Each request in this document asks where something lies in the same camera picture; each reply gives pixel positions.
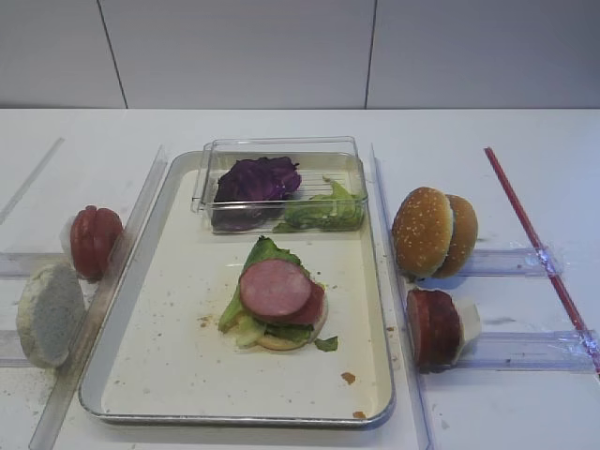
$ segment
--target metal tray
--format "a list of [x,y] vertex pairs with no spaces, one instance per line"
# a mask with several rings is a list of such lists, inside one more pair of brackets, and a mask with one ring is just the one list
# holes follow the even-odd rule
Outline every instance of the metal tray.
[[321,337],[337,335],[338,350],[237,350],[217,321],[256,235],[213,234],[190,210],[201,158],[172,163],[82,376],[82,406],[116,424],[384,422],[395,388],[368,217],[355,232],[271,235],[326,285]]

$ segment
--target red cabbage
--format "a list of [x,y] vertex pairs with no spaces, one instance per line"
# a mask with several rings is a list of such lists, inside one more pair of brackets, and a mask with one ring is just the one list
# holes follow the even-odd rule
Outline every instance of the red cabbage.
[[[302,177],[298,164],[288,157],[241,159],[218,179],[216,203],[284,201],[295,192]],[[242,206],[218,209],[213,213],[213,227],[220,231],[241,232],[258,227],[268,218],[276,218],[282,208]]]

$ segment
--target plastic container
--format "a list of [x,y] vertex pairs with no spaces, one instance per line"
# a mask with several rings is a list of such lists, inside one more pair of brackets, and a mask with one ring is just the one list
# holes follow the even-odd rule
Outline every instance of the plastic container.
[[[219,178],[236,161],[281,157],[297,164],[302,177],[300,187],[284,200],[215,202]],[[340,187],[345,192],[331,196],[334,186],[337,193]],[[204,151],[192,210],[205,212],[213,233],[345,232],[360,228],[367,197],[352,137],[217,140]]]

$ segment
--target top bun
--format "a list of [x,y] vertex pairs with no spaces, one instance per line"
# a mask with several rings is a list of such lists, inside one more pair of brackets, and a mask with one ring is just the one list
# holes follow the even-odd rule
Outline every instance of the top bun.
[[477,215],[471,204],[457,195],[447,195],[454,211],[454,231],[448,256],[444,260],[434,278],[447,278],[456,274],[471,256],[477,241]]
[[443,264],[454,229],[454,214],[446,195],[431,187],[412,191],[397,211],[392,227],[397,264],[424,278]]

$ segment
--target crumb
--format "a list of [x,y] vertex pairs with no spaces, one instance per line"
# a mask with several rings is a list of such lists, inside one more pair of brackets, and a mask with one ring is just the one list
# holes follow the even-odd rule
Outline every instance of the crumb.
[[350,372],[342,373],[341,378],[343,378],[347,384],[352,384],[356,381],[356,376]]

